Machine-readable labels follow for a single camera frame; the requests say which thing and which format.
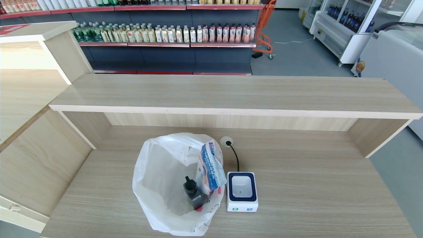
orange shopping cart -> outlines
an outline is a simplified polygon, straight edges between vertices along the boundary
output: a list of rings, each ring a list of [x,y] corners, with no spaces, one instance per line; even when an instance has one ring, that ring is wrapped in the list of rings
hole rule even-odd
[[[261,30],[263,30],[266,27],[267,22],[269,21],[269,18],[273,12],[273,10],[275,9],[276,6],[276,0],[270,0],[269,3],[263,5],[263,10],[261,10],[260,12],[260,16],[258,18],[258,23],[257,23],[257,34],[256,34],[256,46],[267,46],[267,50],[261,50],[258,48],[253,49],[253,51],[255,52],[261,52],[261,55],[263,53],[267,53],[269,54],[269,59],[273,59],[273,47],[272,47],[272,42],[270,37],[268,37],[267,35],[263,34],[263,32]]]

chest freezer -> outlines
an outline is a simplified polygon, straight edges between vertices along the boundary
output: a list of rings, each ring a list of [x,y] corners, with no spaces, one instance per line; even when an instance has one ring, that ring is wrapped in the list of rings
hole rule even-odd
[[[351,69],[388,80],[423,109],[423,24],[390,22],[375,30]],[[410,128],[423,140],[423,119]]]

glass door fridge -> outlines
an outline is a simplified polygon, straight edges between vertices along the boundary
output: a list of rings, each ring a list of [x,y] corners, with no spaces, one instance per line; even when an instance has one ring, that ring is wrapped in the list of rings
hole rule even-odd
[[[310,6],[308,7],[307,15],[305,16],[304,21],[302,22],[302,25],[307,29],[310,29],[311,24],[313,23],[313,18],[316,12],[320,10],[322,3],[323,0],[311,1]]]
[[[414,22],[422,10],[422,0],[325,0],[310,33],[339,58],[339,66],[354,64],[374,29]]]

gray floor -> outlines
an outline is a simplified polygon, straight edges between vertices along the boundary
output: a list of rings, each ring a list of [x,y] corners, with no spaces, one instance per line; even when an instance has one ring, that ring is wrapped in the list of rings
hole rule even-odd
[[[275,10],[264,33],[273,42],[312,38],[301,25],[298,11]],[[251,59],[253,75],[351,77],[352,65],[338,67],[337,58],[319,41],[273,44],[276,54]],[[370,160],[395,197],[417,237],[423,238],[423,142],[405,129]],[[0,238],[37,238],[39,234],[0,222]]]

red sign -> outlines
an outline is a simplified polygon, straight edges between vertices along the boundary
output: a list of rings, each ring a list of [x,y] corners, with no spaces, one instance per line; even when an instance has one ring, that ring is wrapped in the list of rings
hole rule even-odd
[[[10,32],[26,27],[27,25],[30,24],[0,26],[0,36],[9,34]]]

